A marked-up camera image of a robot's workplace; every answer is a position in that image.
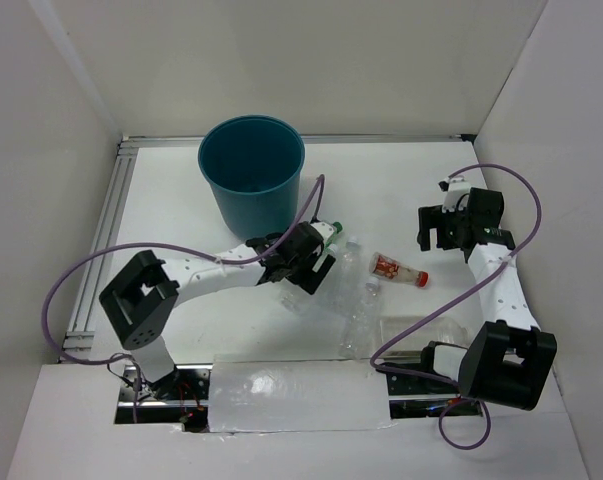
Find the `red label drink bottle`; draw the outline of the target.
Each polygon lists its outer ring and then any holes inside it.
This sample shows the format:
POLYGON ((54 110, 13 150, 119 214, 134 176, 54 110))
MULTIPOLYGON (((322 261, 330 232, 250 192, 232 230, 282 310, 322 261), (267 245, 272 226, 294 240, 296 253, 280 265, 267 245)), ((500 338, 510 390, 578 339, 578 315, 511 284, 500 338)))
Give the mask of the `red label drink bottle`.
POLYGON ((372 275, 385 281, 424 288, 429 280, 427 272, 407 266, 387 255, 375 253, 369 264, 372 275))

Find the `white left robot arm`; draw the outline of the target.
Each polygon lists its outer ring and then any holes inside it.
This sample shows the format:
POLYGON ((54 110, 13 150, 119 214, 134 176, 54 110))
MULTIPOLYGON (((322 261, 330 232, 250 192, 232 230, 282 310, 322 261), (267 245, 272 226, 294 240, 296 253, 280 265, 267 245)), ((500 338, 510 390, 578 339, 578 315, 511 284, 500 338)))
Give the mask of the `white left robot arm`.
POLYGON ((329 246, 341 231, 337 222, 312 220, 288 236, 253 238, 211 259, 162 260, 151 250, 135 254, 99 301, 121 346, 140 366, 144 389, 167 400, 187 383, 162 338, 172 310, 218 291, 284 280, 312 295, 336 262, 329 246))

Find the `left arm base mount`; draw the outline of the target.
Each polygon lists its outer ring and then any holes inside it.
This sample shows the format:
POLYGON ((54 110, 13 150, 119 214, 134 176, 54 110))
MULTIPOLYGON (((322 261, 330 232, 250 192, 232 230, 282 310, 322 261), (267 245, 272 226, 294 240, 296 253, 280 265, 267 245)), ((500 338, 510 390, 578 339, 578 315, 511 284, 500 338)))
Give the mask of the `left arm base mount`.
POLYGON ((114 423, 176 424, 184 432, 207 433, 208 399, 212 364, 177 366, 173 379, 152 388, 147 380, 138 381, 137 371, 126 365, 120 380, 114 423))

